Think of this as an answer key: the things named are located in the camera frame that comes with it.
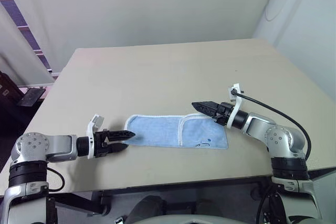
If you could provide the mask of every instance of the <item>table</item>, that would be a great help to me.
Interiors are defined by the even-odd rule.
[[[77,49],[26,132],[84,136],[95,113],[103,128],[121,130],[133,114],[195,113],[194,101],[229,101],[228,86],[239,82],[245,94],[289,114],[312,140],[309,169],[336,166],[335,103],[288,59],[263,40]],[[293,126],[246,101],[253,111]],[[266,147],[226,129],[229,148],[207,150],[129,146],[104,158],[78,158],[50,164],[61,172],[61,192],[199,182],[271,174]],[[9,162],[0,174],[8,186]],[[60,181],[48,175],[50,188]]]

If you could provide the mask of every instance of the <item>light blue cloth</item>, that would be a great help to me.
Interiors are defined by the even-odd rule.
[[[224,127],[202,114],[186,116],[133,115],[126,121],[125,130],[135,133],[127,144],[227,149]]]

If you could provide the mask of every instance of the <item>floor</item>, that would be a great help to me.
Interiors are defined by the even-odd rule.
[[[102,217],[97,215],[87,217],[87,214],[59,207],[58,223],[114,223],[114,220],[119,216],[127,216],[133,207],[147,195],[160,196],[169,204],[196,201],[198,199],[210,199],[218,205],[224,217],[246,223],[255,223],[255,215],[259,201],[253,200],[250,196],[251,190],[255,187],[256,184],[226,185],[199,189],[147,191],[144,193],[114,195],[111,202],[111,211],[107,216]],[[86,198],[91,197],[91,193],[78,193],[78,195]],[[187,214],[188,212],[169,212],[168,214],[180,213]]]

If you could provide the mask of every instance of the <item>black cable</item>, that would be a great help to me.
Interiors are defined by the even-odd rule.
[[[63,188],[64,188],[64,185],[65,185],[65,180],[64,180],[64,177],[62,176],[61,173],[59,173],[58,171],[52,169],[52,168],[49,168],[47,167],[47,170],[51,171],[52,173],[55,173],[57,176],[60,177],[60,179],[62,180],[62,185],[61,187],[57,188],[57,189],[49,189],[50,192],[54,193],[56,191],[61,191]]]
[[[273,112],[278,113],[279,115],[282,115],[284,118],[286,118],[287,120],[289,120],[289,121],[291,121],[293,124],[295,124],[295,125],[296,125],[296,126],[303,132],[303,134],[304,134],[304,136],[305,136],[305,138],[306,138],[306,140],[307,140],[307,152],[306,152],[306,158],[305,158],[305,159],[306,159],[306,161],[308,160],[308,157],[309,157],[309,155],[310,155],[310,151],[311,151],[311,141],[310,141],[310,137],[309,137],[307,131],[306,131],[306,130],[305,130],[305,129],[304,129],[304,128],[297,122],[297,121],[295,121],[295,120],[294,120],[293,118],[291,118],[290,116],[284,114],[283,112],[281,112],[281,111],[279,111],[279,110],[277,110],[277,109],[274,109],[274,108],[272,108],[271,106],[268,106],[267,104],[264,104],[264,103],[262,103],[262,102],[259,102],[258,100],[255,100],[255,99],[253,99],[253,98],[251,98],[251,97],[247,97],[246,95],[239,94],[239,93],[237,92],[236,89],[232,89],[231,94],[236,95],[236,96],[241,97],[241,98],[244,98],[244,99],[249,100],[249,101],[251,101],[251,102],[257,103],[257,104],[259,104],[259,105],[261,105],[261,106],[263,106],[263,107],[265,107],[265,108],[267,108],[267,109],[269,109],[269,110],[272,110]]]
[[[259,203],[259,206],[258,206],[256,224],[260,224],[259,220],[260,220],[260,214],[261,214],[262,206],[264,205],[265,199],[267,198],[267,195],[269,194],[269,192],[271,191],[272,188],[273,188],[273,186],[270,185],[266,189],[266,192],[264,193],[264,195],[262,196],[262,199],[261,199],[261,201]]]

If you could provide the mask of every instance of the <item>beige tabletop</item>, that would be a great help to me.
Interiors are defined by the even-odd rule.
[[[309,169],[336,166],[335,104],[288,59],[262,40],[77,49],[26,132],[84,136],[95,113],[103,128],[121,130],[133,114],[195,113],[195,101],[229,102],[228,86],[300,122],[312,140]],[[286,119],[246,101],[243,110],[277,123]],[[104,158],[50,164],[66,180],[63,192],[116,189],[271,173],[266,147],[226,129],[227,150],[129,146]],[[9,162],[0,174],[8,186]],[[60,182],[49,177],[50,188]]]

